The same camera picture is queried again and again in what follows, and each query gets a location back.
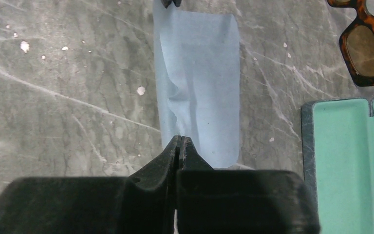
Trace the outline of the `light blue cloth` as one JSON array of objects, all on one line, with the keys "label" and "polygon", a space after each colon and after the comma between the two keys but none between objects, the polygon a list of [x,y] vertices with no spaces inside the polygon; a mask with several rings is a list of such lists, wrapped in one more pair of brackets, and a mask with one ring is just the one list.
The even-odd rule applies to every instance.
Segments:
[{"label": "light blue cloth", "polygon": [[186,136],[213,168],[240,153],[240,35],[232,14],[153,2],[154,67],[162,145]]}]

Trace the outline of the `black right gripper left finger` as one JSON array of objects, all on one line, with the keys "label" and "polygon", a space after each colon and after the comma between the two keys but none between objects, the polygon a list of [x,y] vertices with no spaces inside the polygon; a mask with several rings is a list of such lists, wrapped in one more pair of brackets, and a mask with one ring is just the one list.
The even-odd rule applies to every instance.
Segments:
[{"label": "black right gripper left finger", "polygon": [[0,234],[171,234],[181,137],[131,176],[21,177],[0,194]]}]

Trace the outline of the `blue glasses case green lining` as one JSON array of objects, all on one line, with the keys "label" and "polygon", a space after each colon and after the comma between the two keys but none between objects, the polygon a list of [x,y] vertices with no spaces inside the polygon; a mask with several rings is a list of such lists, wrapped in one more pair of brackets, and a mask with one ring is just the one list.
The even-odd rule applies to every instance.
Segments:
[{"label": "blue glasses case green lining", "polygon": [[301,108],[304,180],[324,234],[374,234],[374,98]]}]

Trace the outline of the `brown tortoise sunglasses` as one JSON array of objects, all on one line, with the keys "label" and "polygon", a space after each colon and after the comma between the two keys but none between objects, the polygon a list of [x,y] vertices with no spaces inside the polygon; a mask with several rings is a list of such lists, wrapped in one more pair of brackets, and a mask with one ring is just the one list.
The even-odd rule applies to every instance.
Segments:
[{"label": "brown tortoise sunglasses", "polygon": [[329,0],[334,8],[353,8],[356,17],[342,32],[339,47],[356,86],[374,86],[374,16],[365,0]]}]

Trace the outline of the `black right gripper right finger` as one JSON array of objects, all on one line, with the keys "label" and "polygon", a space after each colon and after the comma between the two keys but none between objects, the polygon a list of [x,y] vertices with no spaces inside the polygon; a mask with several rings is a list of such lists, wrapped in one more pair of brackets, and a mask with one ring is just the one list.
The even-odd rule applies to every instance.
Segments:
[{"label": "black right gripper right finger", "polygon": [[303,179],[292,171],[215,170],[189,137],[176,174],[181,234],[318,234],[320,223]]}]

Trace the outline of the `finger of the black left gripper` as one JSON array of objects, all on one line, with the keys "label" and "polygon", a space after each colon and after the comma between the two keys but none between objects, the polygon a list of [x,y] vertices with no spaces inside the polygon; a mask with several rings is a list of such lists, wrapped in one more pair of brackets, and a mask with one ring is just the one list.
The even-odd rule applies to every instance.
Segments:
[{"label": "finger of the black left gripper", "polygon": [[180,7],[181,5],[181,0],[173,0],[173,3],[176,7]]},{"label": "finger of the black left gripper", "polygon": [[173,0],[161,0],[161,3],[164,8],[168,8],[172,4]]}]

